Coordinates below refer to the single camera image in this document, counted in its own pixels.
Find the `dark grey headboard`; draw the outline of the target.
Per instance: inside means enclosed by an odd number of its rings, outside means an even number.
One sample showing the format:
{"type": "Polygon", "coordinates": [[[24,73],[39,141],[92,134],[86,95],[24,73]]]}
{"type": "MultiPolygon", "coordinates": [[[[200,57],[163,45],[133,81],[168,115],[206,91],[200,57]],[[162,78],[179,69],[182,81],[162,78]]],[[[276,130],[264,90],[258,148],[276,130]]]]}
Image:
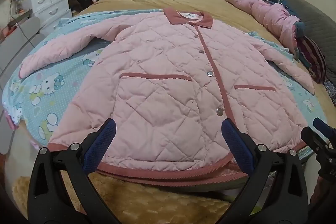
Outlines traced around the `dark grey headboard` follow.
{"type": "Polygon", "coordinates": [[[286,0],[286,2],[305,23],[305,35],[319,46],[325,57],[327,78],[335,83],[335,21],[305,0],[286,0]]]}

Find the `tan bed blanket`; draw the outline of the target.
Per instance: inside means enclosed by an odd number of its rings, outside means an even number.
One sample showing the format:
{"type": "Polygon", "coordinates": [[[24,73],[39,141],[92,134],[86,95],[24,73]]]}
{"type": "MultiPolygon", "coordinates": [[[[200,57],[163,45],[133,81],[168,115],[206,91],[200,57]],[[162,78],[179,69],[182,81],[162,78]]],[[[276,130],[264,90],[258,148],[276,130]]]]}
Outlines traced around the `tan bed blanket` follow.
{"type": "MultiPolygon", "coordinates": [[[[241,31],[256,31],[258,34],[280,46],[278,39],[273,36],[263,25],[259,24],[252,16],[232,6],[225,0],[101,0],[88,7],[73,19],[86,16],[93,12],[117,10],[146,10],[173,7],[178,11],[207,11],[215,19],[221,20],[241,31]]],[[[317,99],[329,122],[335,127],[335,107],[323,85],[314,83],[317,99]]],[[[19,177],[12,188],[13,199],[24,215],[27,217],[27,195],[29,177],[19,177]]]]}

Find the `pink quilted jacket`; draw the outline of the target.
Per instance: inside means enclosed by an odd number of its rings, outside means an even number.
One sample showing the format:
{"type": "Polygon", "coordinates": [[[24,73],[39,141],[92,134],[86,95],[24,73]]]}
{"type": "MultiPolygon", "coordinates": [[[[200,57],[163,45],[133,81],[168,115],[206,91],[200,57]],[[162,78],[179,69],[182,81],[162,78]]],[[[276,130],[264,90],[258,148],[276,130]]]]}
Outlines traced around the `pink quilted jacket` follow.
{"type": "Polygon", "coordinates": [[[303,147],[307,122],[279,71],[314,93],[310,75],[206,12],[167,8],[103,20],[49,41],[24,59],[19,77],[70,58],[94,38],[108,45],[52,134],[51,151],[80,143],[111,118],[116,136],[100,173],[193,186],[245,177],[221,133],[227,118],[271,151],[303,147]]]}

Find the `grey low cabinet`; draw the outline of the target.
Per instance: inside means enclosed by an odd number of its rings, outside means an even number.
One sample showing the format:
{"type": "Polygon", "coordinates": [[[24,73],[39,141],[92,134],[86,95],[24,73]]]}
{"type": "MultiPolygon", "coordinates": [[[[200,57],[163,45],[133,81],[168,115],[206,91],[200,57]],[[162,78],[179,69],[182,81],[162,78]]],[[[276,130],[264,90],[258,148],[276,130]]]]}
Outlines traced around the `grey low cabinet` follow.
{"type": "Polygon", "coordinates": [[[41,21],[33,16],[12,32],[1,43],[1,88],[3,89],[23,59],[35,48],[45,36],[39,32],[41,21]]]}

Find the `striped dark pillow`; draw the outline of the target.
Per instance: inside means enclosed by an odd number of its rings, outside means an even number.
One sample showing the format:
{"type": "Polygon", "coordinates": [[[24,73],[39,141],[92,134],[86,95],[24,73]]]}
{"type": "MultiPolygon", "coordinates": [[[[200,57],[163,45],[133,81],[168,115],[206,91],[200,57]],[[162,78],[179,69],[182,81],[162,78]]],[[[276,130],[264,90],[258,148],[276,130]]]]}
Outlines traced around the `striped dark pillow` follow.
{"type": "Polygon", "coordinates": [[[299,60],[318,84],[326,80],[326,61],[318,45],[307,36],[297,39],[299,60]]]}

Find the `blue Hello Kitty sheet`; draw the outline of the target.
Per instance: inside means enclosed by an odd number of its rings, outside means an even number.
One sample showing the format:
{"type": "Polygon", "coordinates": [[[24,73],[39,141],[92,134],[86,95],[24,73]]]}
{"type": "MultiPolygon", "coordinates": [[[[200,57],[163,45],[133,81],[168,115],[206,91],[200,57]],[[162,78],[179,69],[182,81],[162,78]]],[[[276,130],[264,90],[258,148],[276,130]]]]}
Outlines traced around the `blue Hello Kitty sheet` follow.
{"type": "MultiPolygon", "coordinates": [[[[80,28],[102,22],[103,20],[122,15],[135,15],[163,10],[94,12],[86,16],[80,16],[79,19],[72,18],[67,22],[63,22],[57,31],[50,34],[29,55],[32,55],[60,35],[70,34],[80,28]]],[[[258,38],[252,33],[245,34],[268,44],[264,39],[258,38]]],[[[25,79],[19,77],[21,63],[3,91],[2,104],[9,116],[9,120],[13,124],[25,121],[33,138],[38,143],[48,147],[50,138],[69,103],[79,91],[84,78],[107,45],[108,41],[94,38],[84,49],[70,58],[39,69],[25,79]]],[[[294,62],[293,56],[285,48],[277,44],[268,45],[294,62]]],[[[279,71],[279,75],[293,94],[295,102],[307,122],[306,127],[311,127],[315,118],[326,120],[322,107],[317,100],[316,89],[314,93],[310,93],[285,72],[279,71]]]]}

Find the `white drawer chest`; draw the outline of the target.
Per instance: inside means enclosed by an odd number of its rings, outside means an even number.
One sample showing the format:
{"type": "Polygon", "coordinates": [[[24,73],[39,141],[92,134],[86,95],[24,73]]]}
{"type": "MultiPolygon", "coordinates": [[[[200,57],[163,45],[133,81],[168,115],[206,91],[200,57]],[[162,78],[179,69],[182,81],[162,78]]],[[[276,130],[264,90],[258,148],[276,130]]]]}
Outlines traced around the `white drawer chest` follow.
{"type": "Polygon", "coordinates": [[[44,36],[54,32],[61,19],[72,18],[68,0],[23,0],[23,8],[32,10],[33,16],[39,18],[39,32],[44,36]]]}

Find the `pink puffy coat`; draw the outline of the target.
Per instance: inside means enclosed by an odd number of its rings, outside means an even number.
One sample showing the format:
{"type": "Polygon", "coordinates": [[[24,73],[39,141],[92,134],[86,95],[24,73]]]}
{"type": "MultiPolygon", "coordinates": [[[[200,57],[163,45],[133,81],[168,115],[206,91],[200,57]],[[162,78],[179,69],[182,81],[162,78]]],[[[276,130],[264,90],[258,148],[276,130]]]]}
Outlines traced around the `pink puffy coat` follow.
{"type": "Polygon", "coordinates": [[[305,24],[284,0],[225,0],[246,12],[289,49],[297,60],[297,40],[304,36],[305,24]]]}

